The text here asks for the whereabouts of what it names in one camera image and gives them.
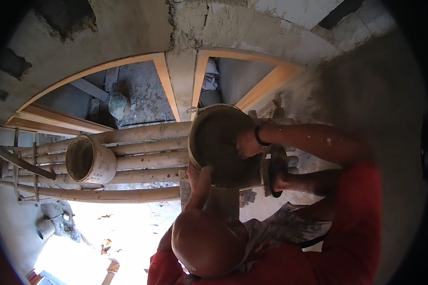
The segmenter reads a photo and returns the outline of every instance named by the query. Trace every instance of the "man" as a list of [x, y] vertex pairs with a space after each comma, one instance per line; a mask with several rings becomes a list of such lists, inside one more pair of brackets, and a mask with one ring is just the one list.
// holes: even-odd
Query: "man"
[[[151, 257], [148, 284], [371, 284], [380, 254], [381, 183], [369, 148], [321, 124], [260, 124], [241, 133], [236, 144], [242, 157], [260, 153], [267, 144], [288, 145], [343, 170], [291, 175], [274, 154], [274, 192], [326, 197], [307, 207], [288, 203], [263, 222], [242, 224], [204, 209], [215, 170], [189, 167], [192, 196]], [[298, 242], [323, 235], [331, 220], [322, 252], [303, 252]]]

